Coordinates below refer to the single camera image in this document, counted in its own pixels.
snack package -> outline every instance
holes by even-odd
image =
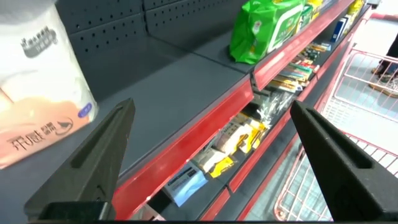
[[[219,161],[210,171],[210,175],[212,178],[219,177],[223,172],[227,171],[230,167],[232,167],[235,162],[232,158],[225,157],[222,161]]]
[[[250,133],[251,127],[235,120],[230,121],[220,132],[220,138],[213,143],[213,148],[225,153],[233,154],[245,134]]]
[[[93,121],[97,105],[53,4],[0,30],[2,169]]]
[[[323,0],[308,0],[307,4],[311,5],[313,7],[312,11],[312,18],[311,20],[316,19],[319,16]]]
[[[358,13],[361,9],[362,6],[365,4],[364,0],[355,0],[353,3],[351,3],[348,7],[348,15],[355,15]]]
[[[251,149],[257,149],[258,145],[260,145],[261,136],[265,133],[266,126],[262,122],[246,116],[243,113],[236,115],[234,120],[250,126],[250,128],[248,128],[250,132],[246,133],[243,138],[240,139],[238,148],[244,153],[250,152]]]
[[[295,29],[295,34],[298,33],[301,29],[303,29],[303,27],[305,27],[307,24],[311,22],[312,12],[313,12],[313,6],[311,4],[306,4],[304,6],[303,12],[301,13],[300,19],[298,20]]]
[[[249,0],[236,19],[229,52],[254,64],[280,47],[295,31],[305,0]]]
[[[206,147],[200,151],[192,161],[204,172],[207,173],[209,170],[219,161],[222,161],[228,155],[213,149],[212,147]]]

small packaged item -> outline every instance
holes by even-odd
[[[269,82],[268,86],[291,93],[303,90],[303,87],[297,82],[297,80],[286,78],[281,75],[277,75],[271,82]]]
[[[195,155],[192,161],[195,162],[204,173],[207,173],[217,162],[222,161],[227,156],[227,154],[219,150],[207,147]]]
[[[181,207],[196,191],[207,183],[203,172],[188,162],[163,188],[163,191]]]
[[[311,20],[316,19],[319,16],[323,0],[308,0],[307,4],[311,5],[313,8]]]
[[[234,165],[234,161],[232,158],[225,157],[222,161],[218,162],[214,168],[210,171],[210,175],[212,178],[219,177],[223,172],[227,171],[230,167]]]
[[[357,14],[364,4],[364,0],[354,0],[354,2],[349,5],[347,14],[351,16]]]
[[[257,149],[260,144],[260,137],[265,133],[266,126],[260,121],[250,118],[242,113],[239,113],[234,120],[244,123],[245,125],[249,125],[251,129],[250,132],[241,138],[238,143],[238,148],[244,153],[250,152],[251,149]]]
[[[92,122],[98,109],[54,3],[29,19],[0,17],[2,169]]]
[[[331,37],[330,42],[335,43],[343,35],[343,31],[346,27],[347,21],[348,18],[343,17],[337,22],[335,31],[333,31],[333,35]]]
[[[251,127],[249,125],[243,125],[232,120],[221,130],[221,136],[215,141],[213,148],[220,150],[226,155],[231,155],[238,149],[237,145],[240,140],[250,131]]]

green package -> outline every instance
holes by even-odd
[[[292,36],[305,0],[250,0],[236,19],[229,52],[237,62],[257,63]]]

shopping cart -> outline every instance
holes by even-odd
[[[387,68],[380,72],[382,64]],[[398,178],[397,65],[396,58],[353,48],[321,114]],[[302,147],[274,215],[279,221],[332,221]]]

pegboard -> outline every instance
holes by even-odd
[[[142,12],[141,0],[60,0],[57,10],[68,34]]]
[[[230,7],[231,11],[239,9],[242,0],[183,0],[146,11],[146,20],[149,33],[172,26],[174,22],[188,19],[194,15],[206,16],[206,11],[217,7]]]
[[[179,0],[144,0],[144,9],[154,9],[156,7],[164,6]]]
[[[134,42],[146,35],[142,14],[119,19],[107,24],[69,35],[78,60],[84,60],[104,50]]]

